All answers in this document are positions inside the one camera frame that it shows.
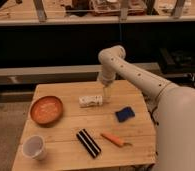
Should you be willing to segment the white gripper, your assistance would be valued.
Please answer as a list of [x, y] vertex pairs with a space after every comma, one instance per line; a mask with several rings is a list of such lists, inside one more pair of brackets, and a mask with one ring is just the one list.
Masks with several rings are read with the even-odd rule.
[[111, 87], [110, 85], [114, 82], [116, 74], [112, 72], [103, 72], [101, 71], [98, 74], [97, 80], [104, 85], [103, 94], [104, 101], [109, 102], [111, 97]]

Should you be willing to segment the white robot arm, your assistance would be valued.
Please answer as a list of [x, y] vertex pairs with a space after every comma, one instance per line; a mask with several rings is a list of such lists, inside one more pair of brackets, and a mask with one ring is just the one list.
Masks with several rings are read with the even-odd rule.
[[195, 171], [195, 89], [130, 64], [125, 56], [120, 45], [101, 50], [99, 80], [108, 86], [120, 75], [156, 106], [157, 156], [153, 171]]

